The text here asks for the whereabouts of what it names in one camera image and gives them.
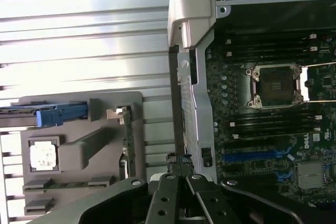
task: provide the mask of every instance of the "screw hole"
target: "screw hole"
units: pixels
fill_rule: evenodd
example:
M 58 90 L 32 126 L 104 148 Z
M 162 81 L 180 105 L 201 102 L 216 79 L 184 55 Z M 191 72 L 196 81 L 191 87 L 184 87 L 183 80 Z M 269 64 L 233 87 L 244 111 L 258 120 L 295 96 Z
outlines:
M 165 216 L 167 214 L 167 212 L 164 211 L 164 210 L 160 210 L 160 211 L 158 211 L 157 214 L 160 215 L 160 216 Z
M 226 216 L 226 212 L 225 211 L 218 211 L 217 214 L 219 216 Z
M 167 175 L 166 175 L 166 178 L 167 178 L 167 179 L 173 179 L 173 178 L 175 178 L 175 176 L 174 176 L 174 175 L 171 175 L 171 174 L 167 174 Z
M 132 181 L 132 185 L 133 185 L 133 186 L 137 186 L 137 185 L 139 185 L 139 184 L 141 184 L 141 181 L 139 181 L 139 180 L 133 180 L 133 181 Z

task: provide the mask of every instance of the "black metal bracket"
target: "black metal bracket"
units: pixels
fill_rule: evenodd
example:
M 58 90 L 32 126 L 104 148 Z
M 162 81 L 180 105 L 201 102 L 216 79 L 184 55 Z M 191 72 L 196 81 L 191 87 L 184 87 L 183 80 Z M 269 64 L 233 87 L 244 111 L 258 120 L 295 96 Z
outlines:
M 241 209 L 248 209 L 247 215 L 262 223 L 334 223 L 336 219 L 332 211 L 321 211 L 245 181 L 225 180 L 221 186 L 226 196 L 242 203 Z
M 187 176 L 186 182 L 193 196 L 200 203 L 209 223 L 241 223 L 224 195 L 214 183 L 209 183 L 206 177 L 201 174 L 193 174 Z
M 162 175 L 148 210 L 146 224 L 172 224 L 178 220 L 180 176 Z

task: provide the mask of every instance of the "screw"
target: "screw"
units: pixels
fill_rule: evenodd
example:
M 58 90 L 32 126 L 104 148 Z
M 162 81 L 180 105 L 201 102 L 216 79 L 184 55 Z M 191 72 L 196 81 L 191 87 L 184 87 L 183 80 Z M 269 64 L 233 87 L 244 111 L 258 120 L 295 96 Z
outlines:
M 201 176 L 200 176 L 200 175 L 198 175 L 198 174 L 195 174 L 195 175 L 191 176 L 191 178 L 192 178 L 192 179 L 200 179 L 200 178 L 201 178 Z
M 229 186 L 236 186 L 236 185 L 238 185 L 238 182 L 235 181 L 235 180 L 228 180 L 226 183 L 227 183 Z
M 139 181 L 139 180 L 134 180 L 134 181 L 132 181 L 132 185 L 133 185 L 133 186 L 137 186 L 137 185 L 139 185 L 139 184 L 141 184 L 141 181 Z
M 295 69 L 294 69 L 294 73 L 295 73 L 295 74 L 300 74 L 300 73 L 301 73 L 301 70 L 298 69 L 298 68 L 295 68 Z

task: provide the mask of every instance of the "circuit board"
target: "circuit board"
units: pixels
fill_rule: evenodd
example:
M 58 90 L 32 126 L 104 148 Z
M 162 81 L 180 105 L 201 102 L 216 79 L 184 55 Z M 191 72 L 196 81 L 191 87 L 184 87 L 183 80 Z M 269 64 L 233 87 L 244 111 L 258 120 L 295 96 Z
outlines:
M 246 179 L 307 204 L 335 202 L 334 61 L 333 30 L 215 31 L 206 73 L 219 180 Z

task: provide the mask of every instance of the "black pcie slot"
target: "black pcie slot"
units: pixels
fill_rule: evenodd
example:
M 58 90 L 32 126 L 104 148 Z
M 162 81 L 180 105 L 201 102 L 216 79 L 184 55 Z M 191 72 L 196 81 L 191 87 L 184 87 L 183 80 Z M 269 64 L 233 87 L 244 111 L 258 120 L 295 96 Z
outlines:
M 249 183 L 251 185 L 258 185 L 269 190 L 277 190 L 276 183 L 278 182 L 278 177 L 274 173 L 271 174 L 261 174 L 261 175 L 247 175 L 247 176 L 229 176 L 226 179 L 237 180 L 244 183 Z
M 234 140 L 224 144 L 224 149 L 239 149 L 239 148 L 250 148 L 256 146 L 271 146 L 275 145 L 275 139 L 257 139 L 257 140 Z
M 225 173 L 242 173 L 244 171 L 244 163 L 230 164 L 222 168 Z

